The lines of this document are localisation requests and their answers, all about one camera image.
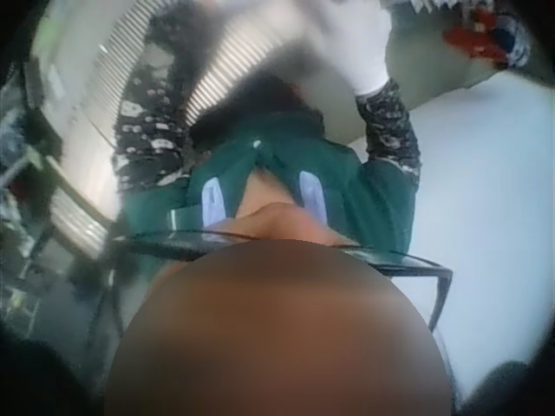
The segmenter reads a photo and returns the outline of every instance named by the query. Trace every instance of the patterned sleeve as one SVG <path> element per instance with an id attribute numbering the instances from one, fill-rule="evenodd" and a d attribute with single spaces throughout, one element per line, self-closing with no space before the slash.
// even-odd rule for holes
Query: patterned sleeve
<path id="1" fill-rule="evenodd" d="M 210 29 L 205 23 L 194 3 L 151 19 L 114 124 L 112 162 L 120 192 L 168 185 L 194 163 L 183 107 L 204 60 Z"/>
<path id="2" fill-rule="evenodd" d="M 369 160 L 394 164 L 418 185 L 420 150 L 397 83 L 390 80 L 379 93 L 357 97 L 356 105 L 366 121 Z"/>

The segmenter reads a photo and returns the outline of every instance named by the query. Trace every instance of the printed pattern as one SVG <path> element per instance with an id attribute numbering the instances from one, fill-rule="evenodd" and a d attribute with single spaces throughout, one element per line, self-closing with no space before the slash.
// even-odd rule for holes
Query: printed pattern
<path id="1" fill-rule="evenodd" d="M 378 94 L 357 97 L 356 104 L 366 121 L 369 158 L 393 163 L 418 185 L 420 150 L 397 83 L 390 80 Z"/>

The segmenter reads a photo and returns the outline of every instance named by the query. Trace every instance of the green sweater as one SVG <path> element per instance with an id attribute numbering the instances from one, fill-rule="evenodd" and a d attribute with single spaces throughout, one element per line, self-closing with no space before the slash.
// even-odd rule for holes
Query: green sweater
<path id="1" fill-rule="evenodd" d="M 216 210 L 219 219 L 234 218 L 250 173 L 262 167 L 284 183 L 298 205 L 333 230 L 365 246 L 406 252 L 416 183 L 385 159 L 361 163 L 352 149 L 327 141 L 320 130 L 303 113 L 268 114 L 241 122 L 189 178 L 124 195 L 123 209 L 132 232 L 168 230 L 170 217 L 181 230 L 202 229 L 206 225 L 202 195 L 214 179 L 222 198 Z M 313 179 L 309 189 L 316 184 L 315 198 L 307 198 L 303 175 Z"/>

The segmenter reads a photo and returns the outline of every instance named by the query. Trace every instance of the red object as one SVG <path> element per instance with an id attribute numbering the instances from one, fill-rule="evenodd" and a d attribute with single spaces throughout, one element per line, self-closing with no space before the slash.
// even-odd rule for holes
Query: red object
<path id="1" fill-rule="evenodd" d="M 497 24 L 497 17 L 494 15 L 494 13 L 480 8 L 472 11 L 472 19 L 476 23 L 483 24 L 486 30 L 493 29 Z"/>
<path id="2" fill-rule="evenodd" d="M 471 58 L 479 57 L 497 63 L 506 62 L 506 52 L 487 33 L 454 28 L 443 33 L 443 39 Z"/>

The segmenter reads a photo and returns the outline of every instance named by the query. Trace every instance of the glass lens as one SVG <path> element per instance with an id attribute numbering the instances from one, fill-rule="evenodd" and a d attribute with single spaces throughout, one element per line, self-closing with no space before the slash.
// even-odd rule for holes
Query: glass lens
<path id="1" fill-rule="evenodd" d="M 395 276 L 391 279 L 412 302 L 428 326 L 437 303 L 438 280 L 436 276 Z"/>

